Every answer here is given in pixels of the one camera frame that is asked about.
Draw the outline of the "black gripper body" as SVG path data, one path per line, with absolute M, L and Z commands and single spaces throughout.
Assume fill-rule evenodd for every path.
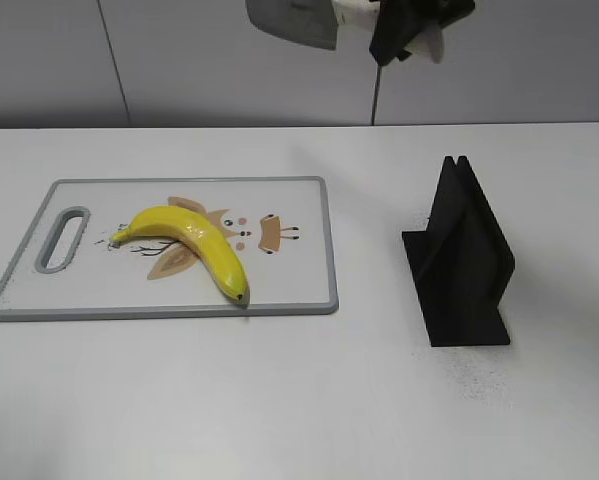
M 380 1 L 369 51 L 378 65 L 423 56 L 435 64 L 444 57 L 443 30 L 475 10 L 473 0 Z

